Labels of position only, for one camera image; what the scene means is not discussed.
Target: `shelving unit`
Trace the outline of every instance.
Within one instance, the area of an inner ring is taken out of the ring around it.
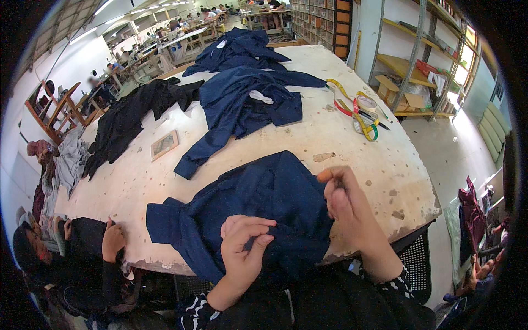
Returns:
[[[293,0],[292,27],[309,44],[323,45],[342,60],[350,51],[352,0]]]
[[[447,92],[449,91],[449,88],[451,87],[456,71],[460,65],[461,62],[461,54],[464,45],[466,44],[466,27],[467,23],[464,19],[464,17],[461,15],[460,12],[455,11],[455,9],[448,4],[446,0],[413,0],[414,2],[418,3],[420,5],[420,13],[418,17],[418,26],[416,28],[416,31],[413,31],[409,29],[406,26],[403,26],[397,22],[388,20],[383,17],[384,13],[384,6],[385,1],[382,1],[382,9],[381,9],[381,22],[380,22],[380,30],[378,34],[378,43],[376,45],[376,59],[380,62],[387,65],[391,70],[396,72],[401,78],[403,78],[400,89],[398,91],[398,94],[395,98],[395,100],[392,103],[391,110],[394,112],[396,108],[398,107],[398,104],[400,103],[400,100],[403,97],[403,94],[405,93],[405,90],[407,88],[407,85],[409,82],[422,84],[424,86],[436,88],[436,84],[430,83],[427,80],[427,77],[425,77],[417,68],[416,68],[416,57],[418,53],[418,48],[421,44],[425,44],[426,48],[423,53],[422,61],[427,62],[429,60],[429,55],[431,53],[431,50],[435,50],[436,52],[439,52],[443,56],[449,58],[452,61],[451,69],[449,70],[450,74],[447,75],[447,82],[444,84],[444,89],[441,92],[440,97],[436,101],[436,103],[433,105],[432,111],[416,111],[416,112],[395,112],[394,114],[396,116],[430,116],[429,120],[432,120],[434,116],[454,116],[455,114],[447,114],[442,112],[441,110],[446,107],[447,104]],[[431,22],[429,27],[429,35],[431,37],[435,36],[436,32],[436,25],[437,21],[440,20],[445,24],[447,29],[451,31],[456,38],[458,39],[457,47],[456,47],[456,56],[451,55],[448,51],[444,50],[443,48],[439,47],[435,42],[429,40],[423,31],[423,22],[425,20],[426,11],[431,14]],[[414,45],[411,51],[411,56],[409,60],[397,58],[394,56],[386,55],[386,54],[378,54],[378,49],[380,45],[380,37],[381,37],[381,30],[383,25],[389,25],[392,27],[395,27],[399,29],[400,31],[403,31],[409,35],[412,35],[414,39]],[[475,53],[477,53],[476,50],[474,50],[474,47],[470,47],[471,50],[473,50]],[[464,68],[464,70],[468,71],[470,76],[473,78],[474,75],[471,70],[468,70]],[[374,63],[372,65],[370,78],[372,77],[372,74],[374,72]]]

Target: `yellow shelf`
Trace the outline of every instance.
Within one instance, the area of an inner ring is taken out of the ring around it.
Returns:
[[[432,112],[395,112],[394,115],[398,117],[431,116]],[[439,112],[436,115],[444,117],[453,117],[455,114],[445,114],[443,112]]]
[[[398,24],[398,23],[396,23],[396,22],[394,22],[394,21],[388,20],[388,19],[386,19],[386,18],[383,19],[383,22],[384,22],[384,23],[387,23],[387,24],[389,24],[389,25],[392,25],[392,26],[396,27],[397,29],[400,29],[400,30],[404,31],[405,33],[408,33],[408,34],[412,35],[413,37],[416,37],[416,33],[415,33],[415,32],[413,32],[412,30],[406,28],[406,27],[403,26],[403,25],[400,25],[400,24]],[[426,45],[431,46],[431,48],[436,49],[436,50],[439,51],[440,53],[444,54],[445,56],[447,56],[447,57],[448,57],[449,59],[451,59],[452,61],[454,61],[454,62],[457,61],[453,56],[451,56],[451,54],[449,54],[448,52],[446,52],[445,50],[443,50],[442,48],[440,48],[438,45],[436,45],[436,44],[430,42],[430,41],[427,40],[426,38],[422,37],[422,42],[423,42],[424,44],[426,44]]]
[[[389,68],[394,70],[400,77],[404,78],[409,71],[409,61],[401,58],[397,58],[390,55],[378,54],[377,59],[382,63],[386,64]],[[410,82],[417,83],[424,86],[436,88],[436,84],[431,83],[427,80],[427,77],[423,75],[418,69],[414,69],[409,79]]]

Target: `white table surface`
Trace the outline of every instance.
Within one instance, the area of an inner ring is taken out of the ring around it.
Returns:
[[[378,140],[368,142],[354,130],[350,117],[325,108],[332,104],[332,93],[321,88],[289,86],[288,90],[303,95],[302,121],[281,127],[270,124],[243,139],[231,138],[188,181],[175,175],[173,169],[182,155],[207,132],[207,124],[199,102],[193,102],[187,112],[182,112],[176,103],[158,121],[149,112],[143,119],[144,130],[121,157],[112,165],[106,162],[100,166],[91,182],[87,178],[79,182],[69,201],[65,188],[60,187],[55,213],[101,221],[111,216],[124,228],[126,262],[149,270],[192,275],[192,270],[170,244],[151,243],[145,224],[147,203],[162,203],[167,197],[189,202],[222,173],[289,150],[313,174],[330,166],[351,166],[391,242],[435,219],[441,209],[427,170],[402,126],[372,89],[323,46],[275,50],[292,59],[284,63],[288,70],[307,72],[321,79],[333,78],[351,96],[357,91],[366,92],[394,121],[390,124],[381,119],[391,130],[379,128]],[[182,74],[175,75],[181,84],[207,80],[214,75],[200,72],[182,77]],[[87,127],[84,140],[95,140],[97,124],[98,120]],[[180,145],[151,163],[151,144],[173,129],[177,131]],[[336,156],[315,162],[313,156],[322,153]],[[356,251],[343,242],[345,234],[332,228],[326,262],[346,258]]]

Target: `maroon fabric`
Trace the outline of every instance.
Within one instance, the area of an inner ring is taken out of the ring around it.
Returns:
[[[460,207],[464,208],[464,227],[471,239],[473,252],[477,252],[478,244],[485,233],[486,218],[478,205],[477,193],[475,192],[475,187],[473,186],[473,182],[469,179],[469,176],[466,178],[466,183],[469,191],[460,189],[458,191],[458,198],[462,203]]]
[[[42,191],[42,185],[39,184],[35,189],[35,197],[33,198],[33,216],[37,222],[40,221],[40,212],[44,207],[44,192]]]

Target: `fabric pile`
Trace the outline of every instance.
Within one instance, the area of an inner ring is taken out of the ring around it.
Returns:
[[[184,77],[201,71],[220,72],[246,65],[255,69],[285,70],[277,62],[288,62],[291,59],[276,53],[268,44],[266,31],[238,29],[226,32],[216,42],[209,45],[196,57],[196,64],[188,67]]]
[[[93,154],[87,161],[85,174],[92,179],[96,170],[105,161],[111,164],[128,148],[128,144],[143,130],[142,118],[152,109],[154,119],[174,103],[185,111],[192,101],[198,101],[198,88],[203,80],[179,86],[177,78],[156,79],[138,87],[129,95],[114,103],[101,118],[97,127],[97,136],[88,152]]]
[[[468,191],[464,189],[458,190],[458,198],[462,203],[460,206],[462,209],[460,210],[460,215],[464,217],[464,227],[469,235],[473,253],[476,253],[478,251],[478,244],[482,240],[482,237],[484,237],[486,231],[486,218],[478,205],[475,186],[469,176],[466,178],[466,183]]]
[[[59,145],[59,156],[55,157],[55,178],[59,184],[66,187],[68,199],[73,189],[82,179],[84,167],[88,159],[88,144],[81,140],[83,126],[77,126],[66,134]]]
[[[209,131],[196,142],[174,169],[190,179],[229,137],[237,139],[273,123],[303,119],[300,93],[284,86],[324,87],[326,81],[297,71],[264,71],[238,67],[222,71],[200,87],[200,102]]]
[[[225,274],[220,229],[231,215],[277,221],[269,234],[258,281],[262,285],[299,279],[323,259],[333,220],[324,184],[289,151],[269,155],[222,174],[183,204],[167,198],[148,204],[152,243],[169,243],[201,279],[217,283]]]

